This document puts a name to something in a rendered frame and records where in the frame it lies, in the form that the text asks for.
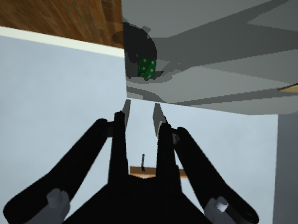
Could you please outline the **green die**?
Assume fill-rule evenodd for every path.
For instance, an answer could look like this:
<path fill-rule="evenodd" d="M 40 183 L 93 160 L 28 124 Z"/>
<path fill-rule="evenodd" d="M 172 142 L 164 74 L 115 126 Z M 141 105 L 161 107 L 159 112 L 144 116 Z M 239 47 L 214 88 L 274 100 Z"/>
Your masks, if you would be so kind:
<path fill-rule="evenodd" d="M 156 60 L 141 57 L 138 66 L 138 77 L 151 79 L 155 75 Z"/>

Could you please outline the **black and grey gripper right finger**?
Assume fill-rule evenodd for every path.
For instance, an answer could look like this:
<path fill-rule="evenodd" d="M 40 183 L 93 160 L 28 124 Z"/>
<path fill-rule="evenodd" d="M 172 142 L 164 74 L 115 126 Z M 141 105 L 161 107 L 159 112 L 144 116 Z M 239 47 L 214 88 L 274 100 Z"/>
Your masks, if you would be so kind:
<path fill-rule="evenodd" d="M 187 129 L 174 129 L 168 124 L 160 103 L 155 103 L 153 122 L 158 139 L 156 176 L 160 177 L 159 224 L 188 224 L 175 152 L 204 215 L 213 224 L 259 223 L 256 211 L 226 184 Z"/>

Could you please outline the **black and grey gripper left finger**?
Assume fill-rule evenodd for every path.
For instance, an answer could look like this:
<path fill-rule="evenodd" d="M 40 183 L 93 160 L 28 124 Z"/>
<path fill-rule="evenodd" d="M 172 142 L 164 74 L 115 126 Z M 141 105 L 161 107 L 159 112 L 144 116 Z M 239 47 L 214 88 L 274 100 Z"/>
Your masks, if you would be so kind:
<path fill-rule="evenodd" d="M 129 104 L 131 100 L 126 99 L 122 111 L 114 114 L 112 122 L 97 119 L 49 173 L 9 200 L 3 209 L 7 222 L 63 223 L 70 211 L 70 202 L 107 138 L 112 137 L 104 224 L 131 224 L 132 203 L 125 136 Z"/>

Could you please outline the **tan rectangular mat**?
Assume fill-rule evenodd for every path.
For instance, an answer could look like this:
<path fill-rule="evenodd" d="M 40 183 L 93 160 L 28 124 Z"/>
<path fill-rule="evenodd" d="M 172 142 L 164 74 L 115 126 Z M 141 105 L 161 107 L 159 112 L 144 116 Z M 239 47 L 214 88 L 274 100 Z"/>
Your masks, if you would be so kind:
<path fill-rule="evenodd" d="M 298 83 L 291 85 L 291 86 L 287 86 L 281 89 L 278 89 L 278 91 L 284 91 L 284 92 L 297 92 L 298 93 Z"/>

